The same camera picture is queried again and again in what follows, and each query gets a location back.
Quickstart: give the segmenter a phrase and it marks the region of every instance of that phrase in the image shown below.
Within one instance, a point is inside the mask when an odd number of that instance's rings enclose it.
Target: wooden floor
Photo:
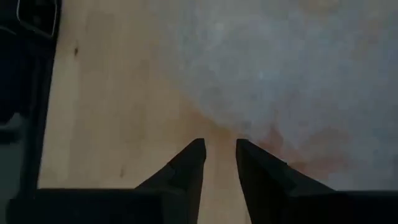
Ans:
[[[205,138],[199,223],[250,223],[237,135],[204,118],[160,71],[145,2],[64,1],[39,187],[134,188]]]

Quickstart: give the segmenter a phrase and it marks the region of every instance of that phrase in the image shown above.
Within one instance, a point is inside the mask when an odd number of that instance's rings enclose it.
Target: stain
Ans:
[[[354,59],[362,59],[379,42],[384,18],[381,15],[366,19],[362,25],[361,38],[354,48]]]
[[[123,178],[126,175],[126,167],[123,165],[120,169],[119,177]]]
[[[324,179],[332,172],[349,167],[349,158],[343,154],[340,145],[350,139],[348,134],[327,127],[311,135],[296,149],[283,138],[276,124],[273,124],[259,146],[286,161],[299,172],[316,179]],[[312,158],[304,159],[301,155],[303,152],[312,155]]]
[[[88,14],[86,18],[88,29],[84,38],[79,39],[80,42],[76,43],[79,46],[84,46],[84,52],[81,52],[80,55],[82,74],[97,73],[99,75],[98,80],[107,79],[108,74],[105,70],[110,68],[109,56],[113,54],[114,50],[114,31],[117,28],[115,24],[115,15],[99,11]]]
[[[341,0],[298,0],[300,8],[314,16],[328,16],[340,8]]]
[[[75,57],[79,54],[79,47],[75,47],[73,54],[75,55]]]

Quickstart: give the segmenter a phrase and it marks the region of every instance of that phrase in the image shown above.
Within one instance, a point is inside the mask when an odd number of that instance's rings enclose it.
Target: dark object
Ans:
[[[196,139],[134,190],[40,189],[7,209],[13,223],[196,223],[205,142]]]
[[[236,159],[253,224],[398,223],[397,192],[336,192],[244,139]]]
[[[0,130],[0,144],[10,144],[18,139],[18,133],[13,130]]]
[[[60,11],[57,0],[2,0],[0,21],[17,34],[34,32],[46,39],[56,36]]]
[[[55,51],[60,0],[0,1],[0,125],[29,115],[33,84]]]
[[[25,122],[26,125],[24,126],[26,128],[21,131],[24,137],[23,142],[25,152],[19,187],[20,195],[24,198],[32,198],[36,193],[42,157],[53,63],[62,9],[61,0],[52,1],[55,2],[56,10],[58,12],[58,16],[55,18],[55,33],[52,38],[38,35],[34,31],[27,29],[23,29],[19,33],[19,35],[22,35],[28,40],[29,52],[32,52],[35,58],[33,62],[34,70],[32,72],[31,83],[29,85],[30,97],[29,102],[26,104],[26,108],[28,108],[27,114],[25,115],[27,119]]]

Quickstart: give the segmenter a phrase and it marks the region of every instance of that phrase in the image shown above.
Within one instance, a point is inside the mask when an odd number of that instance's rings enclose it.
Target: floor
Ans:
[[[180,1],[170,1],[171,12]],[[198,223],[250,223],[239,136],[168,78],[160,65],[169,53],[156,44],[167,39],[151,10],[147,1],[63,2],[38,187],[131,189],[205,138]]]
[[[22,119],[15,116],[7,129],[20,127],[22,123]],[[0,224],[6,223],[5,209],[7,202],[18,191],[23,155],[23,141],[10,145],[0,144]]]

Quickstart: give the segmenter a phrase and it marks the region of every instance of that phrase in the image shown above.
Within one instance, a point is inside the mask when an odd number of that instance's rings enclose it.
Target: orange stain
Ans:
[[[339,144],[349,141],[349,136],[332,128],[325,128],[310,136],[296,150],[289,147],[276,125],[273,124],[259,146],[274,156],[287,161],[289,166],[315,179],[326,178],[330,173],[347,168],[348,158],[343,157]],[[316,155],[317,150],[331,152],[329,156],[314,156],[305,160],[299,152]]]

